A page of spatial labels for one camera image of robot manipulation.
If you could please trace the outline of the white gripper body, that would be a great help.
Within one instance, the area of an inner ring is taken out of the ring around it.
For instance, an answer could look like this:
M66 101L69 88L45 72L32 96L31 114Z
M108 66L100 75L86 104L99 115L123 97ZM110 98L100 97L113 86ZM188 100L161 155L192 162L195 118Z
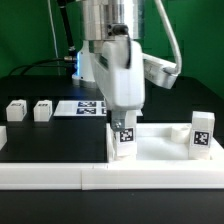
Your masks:
M92 69L110 111L141 109L146 79L170 89L178 76L176 63L144 54L140 44L126 36L105 41L101 53L92 57Z

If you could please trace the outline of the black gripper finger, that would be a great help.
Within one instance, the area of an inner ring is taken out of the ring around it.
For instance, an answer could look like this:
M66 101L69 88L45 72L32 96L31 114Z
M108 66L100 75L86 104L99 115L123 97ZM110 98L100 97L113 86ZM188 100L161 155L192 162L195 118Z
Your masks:
M111 128L114 132L120 132L125 129L125 111L112 111L111 112Z

